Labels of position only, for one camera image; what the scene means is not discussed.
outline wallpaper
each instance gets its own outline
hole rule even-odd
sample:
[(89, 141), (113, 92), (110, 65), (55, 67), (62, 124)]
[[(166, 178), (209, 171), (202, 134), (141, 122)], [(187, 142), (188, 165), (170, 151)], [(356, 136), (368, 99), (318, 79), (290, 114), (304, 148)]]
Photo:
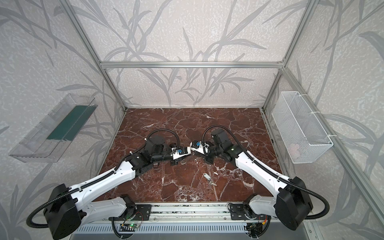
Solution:
[(130, 107), (261, 107), (277, 69), (116, 68), (109, 75)]
[(71, 0), (102, 61), (281, 61), (306, 0)]
[[(25, 224), (52, 188), (98, 173), (122, 108), (57, 1), (0, 1), (0, 239), (51, 240)], [(8, 154), (68, 93), (98, 105), (57, 163), (23, 163)], [(39, 213), (36, 222), (45, 219)]]
[(384, 1), (319, 5), (289, 69), (384, 197)]
[[(323, 238), (325, 240), (384, 239), (381, 223), (344, 171), (332, 148), (313, 163), (292, 163), (271, 114), (282, 91), (293, 91), (284, 77), (281, 78), (266, 107), (266, 116), (281, 152), (283, 167), (288, 170), (289, 176), (298, 176), (305, 182), (308, 189), (322, 195), (329, 202), (329, 213), (317, 219)], [(313, 213), (323, 210), (324, 204), (321, 201), (314, 197), (311, 197), (311, 200), (314, 206)]]

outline transparent plastic container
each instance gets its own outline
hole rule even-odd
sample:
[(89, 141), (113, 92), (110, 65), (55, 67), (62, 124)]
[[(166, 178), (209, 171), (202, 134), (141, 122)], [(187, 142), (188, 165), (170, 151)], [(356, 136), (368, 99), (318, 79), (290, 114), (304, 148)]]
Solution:
[(95, 111), (93, 101), (66, 95), (9, 155), (22, 162), (57, 162)]
[(333, 146), (315, 114), (299, 92), (280, 93), (272, 116), (293, 163), (314, 162)]

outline red marble surface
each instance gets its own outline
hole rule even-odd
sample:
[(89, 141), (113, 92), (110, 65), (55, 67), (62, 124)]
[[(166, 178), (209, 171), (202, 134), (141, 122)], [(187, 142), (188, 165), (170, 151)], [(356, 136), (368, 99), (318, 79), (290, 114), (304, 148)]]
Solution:
[[(180, 145), (189, 146), (214, 124), (228, 127), (255, 157), (280, 172), (258, 108), (128, 109), (101, 172), (115, 167), (122, 156), (140, 147), (147, 134), (157, 128), (176, 131)], [(175, 142), (172, 134), (159, 134), (166, 136), (168, 143)], [(217, 186), (209, 184), (204, 173)], [(253, 193), (272, 196), (263, 185), (231, 163), (217, 158), (214, 165), (208, 165), (200, 157), (189, 156), (177, 166), (160, 163), (157, 169), (119, 185), (97, 200), (128, 194), (135, 202), (227, 202), (243, 201)]]

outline leaf pattern wallpaper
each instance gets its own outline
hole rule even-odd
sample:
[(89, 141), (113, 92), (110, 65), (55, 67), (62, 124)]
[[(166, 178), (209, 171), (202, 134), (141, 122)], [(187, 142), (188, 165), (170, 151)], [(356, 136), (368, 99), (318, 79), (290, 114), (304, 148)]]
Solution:
[[(288, 68), (384, 196), (384, 1), (319, 4)], [(266, 114), (284, 164), (308, 188), (325, 196), (330, 213), (317, 220), (325, 239), (384, 239), (384, 229), (332, 150), (312, 164), (292, 164), (271, 116), (282, 78)], [(315, 210), (321, 210), (321, 203)]]
[[(102, 61), (281, 61), (307, 5), (306, 0), (71, 3)], [(108, 72), (130, 107), (260, 107), (277, 69)]]
[[(0, 1), (0, 239), (52, 239), (26, 226), (55, 186), (97, 175), (124, 115), (57, 1)], [(57, 163), (8, 153), (68, 93), (93, 96), (95, 112)], [(39, 213), (37, 222), (45, 219)]]

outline white mesh basket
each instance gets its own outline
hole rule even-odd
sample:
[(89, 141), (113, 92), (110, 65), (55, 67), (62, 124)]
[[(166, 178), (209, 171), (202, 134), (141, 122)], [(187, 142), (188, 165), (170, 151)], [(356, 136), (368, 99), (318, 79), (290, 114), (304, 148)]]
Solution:
[(323, 126), (297, 91), (281, 92), (272, 116), (293, 163), (314, 162), (333, 146)]

